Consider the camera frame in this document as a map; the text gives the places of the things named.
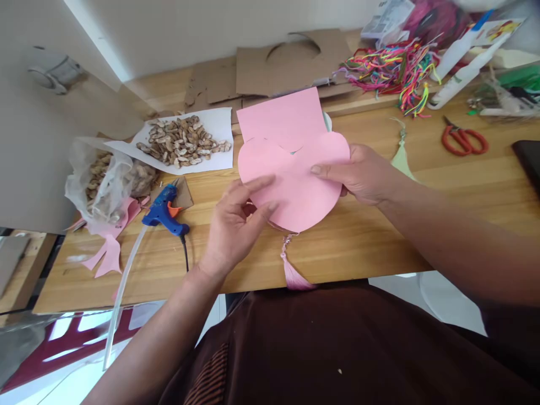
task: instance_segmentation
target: wall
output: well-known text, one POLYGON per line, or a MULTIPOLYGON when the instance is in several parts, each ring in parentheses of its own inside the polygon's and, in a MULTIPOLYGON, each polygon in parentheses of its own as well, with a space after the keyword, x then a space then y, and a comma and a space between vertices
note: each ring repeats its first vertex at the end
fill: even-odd
POLYGON ((62 0, 0 2, 0 226, 61 233, 74 215, 64 197, 68 149, 74 137, 96 133, 25 72, 23 55, 34 44, 69 53, 112 86, 120 82, 62 0))
POLYGON ((370 0, 65 0, 95 42, 116 52, 124 81, 234 55, 237 46, 285 41, 286 33, 364 26, 370 0))
POLYGON ((519 49, 540 55, 540 1, 516 2, 502 10, 501 18, 527 18, 503 48, 519 49))

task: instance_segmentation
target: blue glue gun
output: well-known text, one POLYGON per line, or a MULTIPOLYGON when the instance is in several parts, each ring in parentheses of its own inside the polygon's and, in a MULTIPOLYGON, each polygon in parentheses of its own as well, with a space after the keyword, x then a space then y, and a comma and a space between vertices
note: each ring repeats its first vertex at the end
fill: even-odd
POLYGON ((159 196, 157 196, 154 203, 151 205, 148 214, 142 218, 142 223, 148 226, 157 226, 161 223, 169 230, 170 233, 183 238, 184 235, 189 233, 190 227, 187 224, 178 223, 170 215, 168 208, 169 202, 174 201, 176 194, 178 193, 176 189, 177 183, 178 179, 165 186, 161 193, 159 193, 159 196))

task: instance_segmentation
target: red scissors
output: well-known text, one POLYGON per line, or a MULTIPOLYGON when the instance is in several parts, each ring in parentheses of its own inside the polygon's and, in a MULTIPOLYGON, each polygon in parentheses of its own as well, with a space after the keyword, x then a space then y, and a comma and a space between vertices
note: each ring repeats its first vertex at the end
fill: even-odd
POLYGON ((450 122, 445 115, 443 115, 444 122, 446 122, 446 129, 444 130, 443 137, 441 141, 443 142, 444 147, 450 153, 453 153, 457 156, 467 156, 470 154, 481 155, 486 153, 489 150, 488 141, 480 135, 478 132, 473 131, 472 129, 462 129, 450 122), (462 150, 454 148, 450 145, 449 137, 454 138, 454 140, 462 147, 462 150), (471 145, 469 137, 475 138, 480 143, 480 149, 475 148, 471 145))

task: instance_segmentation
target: right hand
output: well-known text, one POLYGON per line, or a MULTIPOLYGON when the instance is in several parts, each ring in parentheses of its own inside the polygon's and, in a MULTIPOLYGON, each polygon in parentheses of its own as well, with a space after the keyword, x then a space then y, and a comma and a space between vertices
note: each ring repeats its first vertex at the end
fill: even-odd
POLYGON ((320 178, 343 184, 356 199, 368 205, 378 205, 392 199, 398 190, 413 182, 390 162, 366 145, 350 145, 350 163, 316 165, 311 172, 320 178))

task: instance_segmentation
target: colorful thread bundle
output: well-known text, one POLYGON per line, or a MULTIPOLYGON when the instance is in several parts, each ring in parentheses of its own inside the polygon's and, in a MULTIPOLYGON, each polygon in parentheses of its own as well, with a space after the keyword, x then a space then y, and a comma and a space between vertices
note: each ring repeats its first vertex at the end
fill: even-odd
POLYGON ((399 93, 399 108, 404 116, 425 117, 421 113, 428 102, 429 90, 427 83, 424 83, 423 91, 420 85, 439 63, 437 54, 430 51, 434 45, 422 46, 415 38, 379 51, 360 48, 341 64, 337 72, 344 72, 352 84, 364 91, 375 91, 376 97, 380 93, 399 93))

